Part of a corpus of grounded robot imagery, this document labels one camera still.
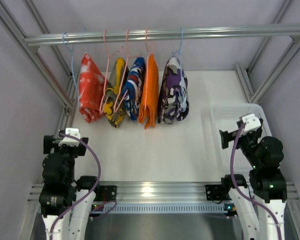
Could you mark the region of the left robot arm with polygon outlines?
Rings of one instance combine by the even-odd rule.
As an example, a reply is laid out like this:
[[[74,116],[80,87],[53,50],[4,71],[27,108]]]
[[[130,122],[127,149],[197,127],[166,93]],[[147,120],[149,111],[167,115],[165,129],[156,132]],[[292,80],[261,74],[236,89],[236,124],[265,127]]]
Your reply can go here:
[[[48,240],[83,240],[99,176],[75,180],[75,159],[86,153],[89,139],[78,134],[43,138],[43,188],[40,211]]]

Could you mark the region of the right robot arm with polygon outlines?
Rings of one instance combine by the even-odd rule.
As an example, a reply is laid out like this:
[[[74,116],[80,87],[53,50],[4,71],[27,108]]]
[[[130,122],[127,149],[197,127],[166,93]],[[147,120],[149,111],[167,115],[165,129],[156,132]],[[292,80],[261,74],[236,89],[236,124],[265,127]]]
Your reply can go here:
[[[221,184],[232,200],[240,221],[244,240],[283,240],[284,215],[288,199],[287,182],[280,170],[284,159],[282,142],[273,137],[262,137],[263,119],[242,117],[238,129],[220,131],[222,149],[233,142],[230,173]],[[234,172],[237,150],[250,163],[249,180]]]

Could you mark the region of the purple camouflage trousers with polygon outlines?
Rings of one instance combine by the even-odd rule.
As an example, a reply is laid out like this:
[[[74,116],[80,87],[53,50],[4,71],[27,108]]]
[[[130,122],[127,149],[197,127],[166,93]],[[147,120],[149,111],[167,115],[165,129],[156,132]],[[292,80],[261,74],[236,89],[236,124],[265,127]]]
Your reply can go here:
[[[175,121],[183,121],[189,114],[190,103],[188,96],[188,78],[182,70],[182,75],[185,81],[186,90],[186,111],[183,112],[181,108],[181,98],[179,92],[181,91],[181,68],[180,60],[176,56],[172,56],[167,61],[162,77],[161,88],[158,99],[157,122],[159,124],[171,125]]]

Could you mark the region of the orange trousers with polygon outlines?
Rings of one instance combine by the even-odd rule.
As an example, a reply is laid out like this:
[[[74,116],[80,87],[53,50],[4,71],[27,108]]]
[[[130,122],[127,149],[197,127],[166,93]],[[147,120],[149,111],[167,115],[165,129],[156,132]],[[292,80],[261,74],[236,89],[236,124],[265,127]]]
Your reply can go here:
[[[153,53],[147,63],[138,119],[142,124],[147,118],[144,129],[155,127],[159,100],[159,70]]]

